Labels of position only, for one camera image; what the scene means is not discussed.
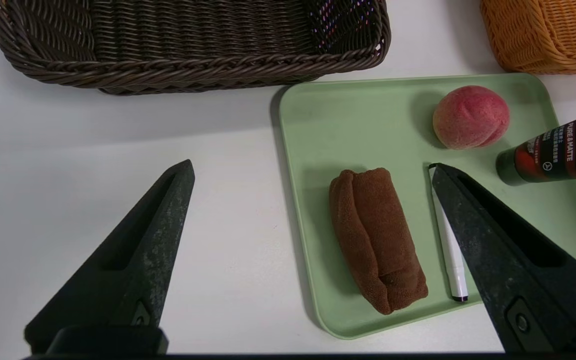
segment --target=peach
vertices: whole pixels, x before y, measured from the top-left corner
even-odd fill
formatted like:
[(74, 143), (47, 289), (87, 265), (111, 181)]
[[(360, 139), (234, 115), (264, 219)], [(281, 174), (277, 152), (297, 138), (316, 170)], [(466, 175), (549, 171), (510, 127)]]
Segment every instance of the peach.
[(432, 127), (448, 149), (482, 148), (498, 141), (510, 124), (510, 110), (496, 92), (464, 86), (442, 98), (434, 110)]

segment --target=brown wicker basket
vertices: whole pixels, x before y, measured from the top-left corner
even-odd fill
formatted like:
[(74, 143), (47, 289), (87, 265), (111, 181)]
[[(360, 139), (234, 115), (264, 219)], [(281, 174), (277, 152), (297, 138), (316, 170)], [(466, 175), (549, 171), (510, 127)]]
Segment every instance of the brown wicker basket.
[(576, 0), (482, 0), (481, 12), (502, 68), (576, 74)]
[(307, 82), (390, 41), (385, 0), (0, 0), (15, 69), (117, 95)]

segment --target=light green plastic tray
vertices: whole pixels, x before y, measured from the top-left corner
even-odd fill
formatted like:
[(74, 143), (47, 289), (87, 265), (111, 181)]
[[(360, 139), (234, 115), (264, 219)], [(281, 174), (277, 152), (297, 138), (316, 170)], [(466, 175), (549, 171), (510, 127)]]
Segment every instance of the light green plastic tray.
[[(466, 85), (501, 95), (510, 128), (486, 148), (446, 150), (432, 114), (443, 96)], [(532, 75), (311, 82), (289, 89), (279, 112), (315, 312), (335, 337), (363, 337), (480, 303), (470, 273), (470, 300), (450, 299), (427, 171), (433, 162), (465, 171), (576, 259), (576, 180), (507, 186), (495, 170), (499, 152), (558, 126), (546, 88)], [(377, 167), (391, 173), (429, 290), (387, 316), (359, 293), (335, 239), (328, 199), (342, 170)]]

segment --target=folded brown cloth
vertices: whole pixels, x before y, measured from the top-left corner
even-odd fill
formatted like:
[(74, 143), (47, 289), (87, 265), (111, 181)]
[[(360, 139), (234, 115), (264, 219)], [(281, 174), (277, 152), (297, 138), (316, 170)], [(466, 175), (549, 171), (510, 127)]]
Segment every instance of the folded brown cloth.
[(427, 297), (391, 173), (344, 170), (332, 180), (329, 196), (334, 233), (363, 297), (386, 315)]

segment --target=white tabletop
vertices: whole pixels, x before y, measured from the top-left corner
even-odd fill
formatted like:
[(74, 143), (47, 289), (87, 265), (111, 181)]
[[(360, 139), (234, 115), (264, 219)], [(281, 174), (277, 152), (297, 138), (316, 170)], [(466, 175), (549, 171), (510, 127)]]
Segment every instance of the white tabletop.
[[(500, 73), (478, 4), (389, 1), (385, 62), (321, 80)], [(576, 76), (541, 79), (558, 118), (576, 119)], [(187, 158), (196, 184), (160, 323), (171, 353), (501, 351), (482, 305), (352, 341), (318, 327), (278, 90), (117, 97), (28, 79), (0, 51), (0, 359), (29, 354), (24, 326)]]

